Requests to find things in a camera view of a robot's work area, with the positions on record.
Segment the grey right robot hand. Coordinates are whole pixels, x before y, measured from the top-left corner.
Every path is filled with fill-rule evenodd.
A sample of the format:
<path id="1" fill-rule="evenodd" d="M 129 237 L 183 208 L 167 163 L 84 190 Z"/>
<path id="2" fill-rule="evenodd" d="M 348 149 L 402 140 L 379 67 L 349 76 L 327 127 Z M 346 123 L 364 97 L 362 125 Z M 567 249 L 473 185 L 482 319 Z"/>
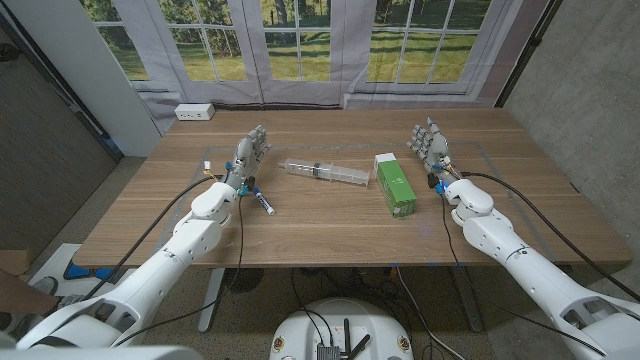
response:
<path id="1" fill-rule="evenodd" d="M 425 126 L 416 125 L 412 129 L 411 139 L 406 145 L 423 162 L 431 185 L 442 183 L 448 186 L 460 179 L 461 175 L 450 157 L 448 142 L 430 116 Z"/>

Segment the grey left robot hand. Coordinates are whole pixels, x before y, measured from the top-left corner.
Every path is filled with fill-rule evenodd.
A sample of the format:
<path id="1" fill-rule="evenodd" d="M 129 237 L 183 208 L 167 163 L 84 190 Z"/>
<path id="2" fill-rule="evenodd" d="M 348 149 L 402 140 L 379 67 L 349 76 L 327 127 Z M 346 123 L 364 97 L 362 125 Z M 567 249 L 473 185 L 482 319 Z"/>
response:
<path id="1" fill-rule="evenodd" d="M 262 125 L 258 125 L 238 142 L 224 183 L 239 189 L 248 178 L 256 174 L 269 149 L 267 132 Z"/>

